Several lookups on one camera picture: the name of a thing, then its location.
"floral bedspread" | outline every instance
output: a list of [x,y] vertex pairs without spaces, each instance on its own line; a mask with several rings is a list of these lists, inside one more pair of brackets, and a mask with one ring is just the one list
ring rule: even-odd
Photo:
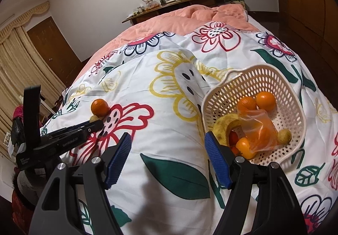
[[[131,153],[106,192],[122,232],[209,235],[229,191],[220,188],[203,146],[202,100],[227,70],[255,63],[277,67],[304,108],[305,141],[282,168],[311,233],[337,197],[338,114],[298,55],[268,32],[210,22],[185,36],[161,32],[135,40],[106,54],[65,90],[62,109],[42,134],[89,120],[92,101],[105,99],[111,110],[102,131],[62,155],[63,161],[83,164],[128,132]],[[258,188],[251,195],[243,233],[251,230]],[[92,234],[84,194],[79,196]]]

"silver bolt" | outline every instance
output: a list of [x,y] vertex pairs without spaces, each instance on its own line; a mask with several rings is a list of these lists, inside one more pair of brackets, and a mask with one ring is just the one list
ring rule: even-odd
[[100,157],[94,157],[94,158],[92,159],[92,163],[93,163],[93,164],[98,164],[99,162],[101,162],[101,158],[100,158]]
[[271,163],[271,167],[272,167],[273,169],[277,169],[277,168],[279,168],[279,164],[276,163],[276,162],[272,162],[272,163]]
[[237,156],[234,160],[240,164],[244,163],[245,161],[245,159],[242,156]]
[[62,170],[65,168],[65,163],[60,163],[57,165],[57,169]]

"perforated basket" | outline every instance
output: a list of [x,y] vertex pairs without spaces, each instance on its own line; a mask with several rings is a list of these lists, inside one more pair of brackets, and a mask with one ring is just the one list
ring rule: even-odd
[[[268,91],[276,97],[277,108],[268,112],[277,131],[288,128],[292,140],[287,146],[272,151],[261,151],[250,162],[268,165],[281,163],[301,146],[306,132],[304,111],[292,86],[279,70],[270,64],[253,65],[243,70],[231,70],[222,82],[211,89],[202,102],[204,131],[211,131],[216,120],[228,113],[237,112],[237,102],[245,96],[256,97]],[[244,137],[241,127],[234,128],[238,137]]]

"red flower print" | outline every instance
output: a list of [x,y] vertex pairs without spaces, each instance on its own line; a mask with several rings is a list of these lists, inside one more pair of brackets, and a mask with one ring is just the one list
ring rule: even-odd
[[136,54],[141,55],[146,51],[147,47],[156,47],[161,37],[163,36],[172,37],[174,35],[175,33],[166,32],[166,31],[156,33],[156,34],[151,34],[147,37],[140,38],[133,42],[130,42],[123,48],[123,50],[121,50],[120,53],[123,52],[125,56],[131,56],[134,52]]
[[260,40],[259,44],[268,47],[272,50],[273,55],[276,57],[285,57],[289,62],[297,60],[294,52],[281,42],[276,36],[273,36],[267,32],[260,32],[256,34]]
[[92,70],[90,71],[90,75],[92,75],[93,73],[97,74],[100,70],[101,67],[103,67],[107,62],[108,60],[118,52],[118,50],[113,50],[109,53],[107,53],[106,55],[104,55],[100,60],[98,60],[94,66],[92,67]]
[[331,182],[331,187],[334,190],[338,189],[338,161],[336,163],[336,159],[333,159],[333,166],[327,180]]
[[221,22],[211,22],[195,32],[192,41],[203,44],[202,52],[210,52],[218,45],[226,52],[236,48],[241,42],[238,29]]
[[337,135],[335,137],[335,145],[336,146],[335,146],[334,150],[331,153],[332,156],[337,156],[337,154],[338,154],[338,132],[337,132]]
[[308,234],[311,234],[324,220],[332,206],[332,198],[311,195],[300,204]]
[[70,156],[74,157],[72,165],[85,163],[96,150],[98,156],[101,156],[108,146],[119,142],[124,132],[129,133],[133,139],[136,131],[146,128],[148,119],[153,116],[154,110],[148,105],[132,103],[122,107],[115,104],[104,119],[102,131],[92,133],[87,142],[69,151]]

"banana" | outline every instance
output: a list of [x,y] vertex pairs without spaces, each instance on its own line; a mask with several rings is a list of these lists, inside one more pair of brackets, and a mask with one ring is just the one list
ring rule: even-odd
[[238,115],[229,113],[220,117],[214,125],[212,132],[214,133],[218,142],[223,146],[229,146],[229,133],[231,129],[240,126]]

